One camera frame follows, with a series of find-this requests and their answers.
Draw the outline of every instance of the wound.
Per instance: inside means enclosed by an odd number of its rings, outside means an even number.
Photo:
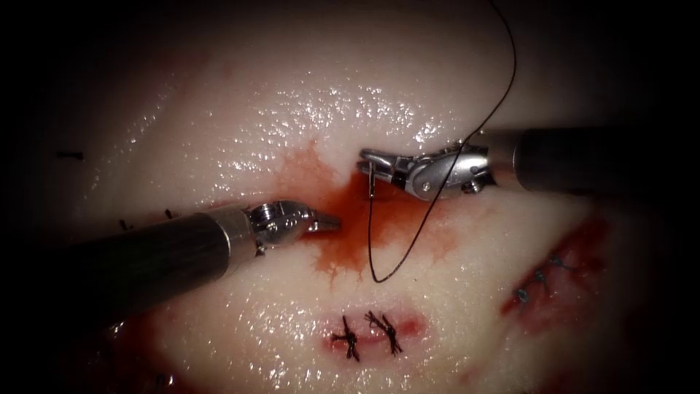
[[[319,348],[340,365],[346,365],[343,360],[347,354],[348,343],[341,338],[341,333],[347,328],[354,334],[355,347],[362,353],[364,366],[385,365],[396,354],[411,349],[420,352],[430,345],[429,320],[410,304],[399,304],[382,312],[362,312],[367,309],[348,311],[338,319],[337,315],[328,317],[320,330]]]
[[[513,285],[501,315],[514,316],[529,334],[589,321],[606,266],[600,249],[609,229],[600,214],[586,218]]]

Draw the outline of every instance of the metal screw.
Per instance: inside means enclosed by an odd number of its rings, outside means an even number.
[[[472,179],[462,185],[462,192],[476,194],[483,190],[483,183],[479,179]]]

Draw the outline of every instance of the black suture thread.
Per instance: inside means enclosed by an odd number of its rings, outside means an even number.
[[[396,328],[394,328],[394,326],[389,322],[385,314],[381,315],[381,319],[384,321],[384,323],[382,323],[374,315],[374,313],[372,313],[372,311],[365,313],[365,320],[370,322],[370,328],[377,327],[381,329],[386,334],[386,336],[389,337],[389,346],[392,349],[392,355],[396,357],[397,350],[399,353],[403,353],[403,349],[401,349],[399,341],[396,340]]]
[[[549,261],[547,263],[542,264],[540,266],[540,268],[534,270],[533,278],[531,280],[525,282],[523,287],[513,291],[513,295],[515,297],[517,297],[518,300],[521,302],[521,308],[520,308],[521,312],[522,312],[523,308],[525,307],[525,304],[527,304],[529,301],[529,296],[527,294],[526,289],[531,284],[533,284],[535,282],[541,282],[542,286],[545,288],[545,294],[549,294],[549,287],[547,287],[547,277],[545,277],[544,272],[542,272],[542,269],[544,268],[544,266],[547,266],[547,265],[552,265],[555,267],[566,269],[567,271],[575,271],[576,270],[575,267],[564,265],[564,262],[557,255],[552,255],[552,257],[549,259]]]
[[[331,334],[331,341],[346,341],[348,342],[348,352],[346,354],[346,358],[350,360],[350,358],[355,358],[357,362],[359,363],[359,354],[357,353],[357,350],[355,349],[355,344],[357,344],[357,336],[355,336],[355,333],[350,331],[350,327],[348,327],[348,322],[345,318],[345,315],[343,315],[343,325],[345,325],[345,335],[340,336],[338,334]]]
[[[445,184],[447,184],[447,180],[450,177],[450,174],[452,174],[452,170],[454,169],[455,165],[457,164],[457,161],[459,160],[459,155],[462,154],[462,150],[464,149],[464,146],[467,145],[469,142],[469,138],[471,138],[474,134],[479,132],[483,125],[486,124],[486,122],[491,119],[491,117],[496,113],[496,111],[501,107],[501,104],[503,104],[503,101],[505,100],[506,97],[508,97],[508,94],[510,93],[510,89],[513,86],[513,81],[516,78],[516,69],[518,65],[518,57],[516,55],[516,43],[515,40],[513,39],[513,32],[510,30],[510,25],[508,25],[508,22],[506,21],[505,17],[501,13],[501,11],[496,7],[496,4],[494,4],[493,0],[489,0],[489,3],[491,7],[494,9],[496,14],[498,14],[499,18],[503,22],[503,26],[505,27],[505,30],[508,32],[508,38],[510,39],[510,49],[513,52],[513,69],[512,72],[510,73],[510,81],[508,82],[508,86],[505,89],[505,92],[503,93],[503,96],[501,96],[501,99],[496,103],[496,106],[490,111],[490,113],[483,119],[481,124],[477,128],[474,129],[471,133],[467,134],[466,138],[462,141],[462,144],[459,146],[459,150],[457,151],[457,154],[454,156],[454,160],[452,161],[452,165],[450,166],[449,171],[447,171],[447,174],[445,175],[445,179],[443,180],[442,184],[440,184],[440,189],[437,190],[437,194],[433,198],[432,202],[430,203],[430,207],[428,207],[427,212],[425,212],[425,216],[423,216],[423,220],[421,221],[421,225],[418,227],[418,231],[416,232],[416,235],[413,237],[413,240],[411,241],[411,244],[408,246],[408,249],[406,250],[406,253],[403,255],[401,258],[401,261],[394,267],[394,269],[389,272],[384,278],[377,279],[377,274],[375,273],[374,270],[374,262],[372,261],[372,207],[373,207],[373,202],[374,202],[374,197],[370,197],[370,217],[367,223],[367,250],[369,254],[369,260],[370,260],[370,270],[372,272],[372,280],[376,283],[382,283],[387,281],[390,277],[393,277],[394,274],[396,274],[396,271],[401,268],[401,266],[404,264],[406,259],[408,258],[408,255],[411,253],[411,250],[413,249],[413,246],[416,244],[416,241],[418,240],[418,236],[421,234],[423,231],[423,227],[425,226],[425,222],[428,220],[428,216],[430,215],[430,212],[432,211],[432,208],[435,206],[435,203],[438,202],[438,199],[440,198],[440,194],[443,192],[443,189],[445,188]]]

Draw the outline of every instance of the blood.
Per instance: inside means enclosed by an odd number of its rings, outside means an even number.
[[[606,266],[599,249],[609,229],[600,215],[587,217],[514,284],[513,291],[524,289],[528,301],[510,296],[500,307],[501,315],[513,315],[533,335],[555,326],[584,324],[596,311],[599,278]],[[552,263],[553,258],[564,266]],[[533,281],[537,272],[545,277],[546,289]]]
[[[368,264],[368,177],[355,172],[344,185],[334,185],[335,172],[319,157],[315,143],[305,150],[289,153],[283,168],[276,175],[276,198],[297,199],[341,219],[339,231],[307,234],[300,240],[318,246],[316,269],[329,273],[331,278],[338,269],[361,272]],[[392,244],[398,245],[401,252],[406,250],[428,206],[425,201],[377,181],[372,216],[373,249]],[[444,224],[447,207],[446,202],[438,202],[413,253],[428,254],[427,260],[435,262],[455,249],[456,234]]]

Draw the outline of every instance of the moist tissue surface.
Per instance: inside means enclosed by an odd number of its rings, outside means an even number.
[[[129,329],[147,332],[128,353],[142,367],[109,372],[117,364],[108,356],[71,358],[66,376],[104,375],[71,384],[521,393],[601,389],[604,374],[615,377],[607,384],[637,378],[628,323],[648,283],[626,278],[644,277],[654,243],[640,242],[650,222],[625,211],[487,188],[441,201],[402,269],[381,285],[371,280],[357,153],[420,154],[462,138],[506,88],[511,52],[485,1],[363,7],[212,14],[210,23],[149,31],[109,52],[108,66],[63,76],[57,85],[69,88],[55,95],[71,110],[30,153],[42,179],[30,200],[39,237],[61,229],[51,242],[78,242],[122,231],[120,220],[126,228],[167,220],[166,209],[188,215],[276,198],[343,221],[338,233],[271,250],[126,321],[111,336],[118,343]],[[491,127],[571,125],[629,105],[615,68],[625,65],[597,55],[613,44],[533,27],[546,10],[504,12],[521,64]],[[85,159],[57,159],[57,150]],[[426,209],[379,186],[379,276],[401,258]],[[369,311],[386,316],[402,352],[391,354],[387,334],[364,320]],[[333,341],[343,335],[342,316],[360,362],[346,357],[346,341]]]

